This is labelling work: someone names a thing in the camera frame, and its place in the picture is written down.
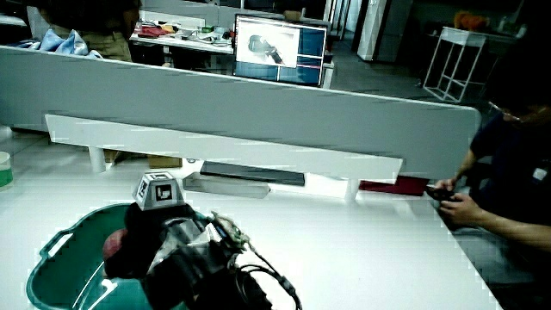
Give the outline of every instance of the game controller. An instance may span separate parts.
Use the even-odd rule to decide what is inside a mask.
[[[452,196],[455,195],[455,192],[451,190],[437,189],[432,185],[427,185],[424,191],[432,199],[438,200],[440,202],[461,202],[461,200],[452,198]]]

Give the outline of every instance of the monitor screen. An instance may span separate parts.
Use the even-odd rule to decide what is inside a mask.
[[[236,15],[234,75],[320,86],[327,26]]]

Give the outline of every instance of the hand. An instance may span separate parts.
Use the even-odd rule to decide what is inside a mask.
[[[485,211],[467,194],[458,193],[452,198],[460,202],[442,201],[440,203],[438,211],[444,220],[456,226],[477,226],[478,220]]]
[[[434,187],[437,189],[447,189],[449,191],[452,191],[455,189],[456,184],[457,184],[457,178],[452,177],[447,180],[439,180],[438,182],[436,182]]]

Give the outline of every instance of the black device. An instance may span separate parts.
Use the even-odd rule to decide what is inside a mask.
[[[236,14],[233,75],[320,86],[326,40],[325,24]]]
[[[237,266],[249,238],[228,218],[199,214],[188,204],[143,211],[134,203],[125,214],[123,246],[105,262],[109,277],[137,278],[149,304],[168,310],[184,303],[191,310],[271,310],[252,272],[273,276],[301,304],[291,283],[254,248],[269,267]]]
[[[453,195],[455,195],[455,192],[451,191],[451,190],[437,189],[434,186],[427,185],[425,187],[425,192],[432,199],[438,200],[440,202],[460,202],[460,200],[457,200],[455,198],[451,198]]]
[[[205,161],[201,167],[204,176],[231,177],[250,181],[279,183],[294,186],[304,186],[304,173],[250,167],[239,164],[226,164]]]

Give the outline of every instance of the person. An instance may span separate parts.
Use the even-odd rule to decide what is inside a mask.
[[[498,113],[475,134],[459,170],[436,187],[454,190],[438,213],[490,288],[544,283],[551,275],[551,102],[533,70],[547,57],[530,37],[512,46],[486,83]],[[492,157],[479,187],[462,187],[479,159]]]
[[[132,62],[128,41],[139,19],[141,0],[53,1],[37,5],[53,32],[63,39],[76,30],[90,50],[105,59]]]

